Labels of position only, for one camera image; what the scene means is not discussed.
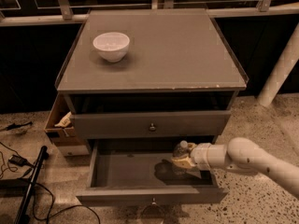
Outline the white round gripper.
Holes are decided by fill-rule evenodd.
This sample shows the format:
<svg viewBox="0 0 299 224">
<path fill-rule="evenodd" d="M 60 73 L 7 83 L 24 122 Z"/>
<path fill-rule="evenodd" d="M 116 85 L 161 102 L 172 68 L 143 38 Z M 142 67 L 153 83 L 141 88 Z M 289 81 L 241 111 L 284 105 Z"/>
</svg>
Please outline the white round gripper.
<svg viewBox="0 0 299 224">
<path fill-rule="evenodd" d="M 195 143 L 188 143 L 187 148 L 191 152 L 191 158 L 190 157 L 184 157 L 184 158 L 172 158 L 172 162 L 179 168 L 182 169 L 192 169 L 194 167 L 194 163 L 196 167 L 200 171 L 209 171 L 211 169 L 208 158 L 207 158 L 207 152 L 210 148 L 210 143 L 203 143 L 203 144 L 195 144 Z"/>
</svg>

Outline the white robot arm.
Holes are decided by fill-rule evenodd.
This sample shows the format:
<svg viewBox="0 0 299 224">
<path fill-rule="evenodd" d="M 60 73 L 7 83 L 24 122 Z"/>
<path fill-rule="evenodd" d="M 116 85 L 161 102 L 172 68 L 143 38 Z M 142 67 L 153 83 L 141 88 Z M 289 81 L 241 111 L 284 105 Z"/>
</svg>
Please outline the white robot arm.
<svg viewBox="0 0 299 224">
<path fill-rule="evenodd" d="M 299 167 L 276 158 L 247 138 L 237 137 L 225 145 L 181 141 L 171 160 L 184 170 L 222 169 L 242 175 L 261 173 L 299 198 Z"/>
</svg>

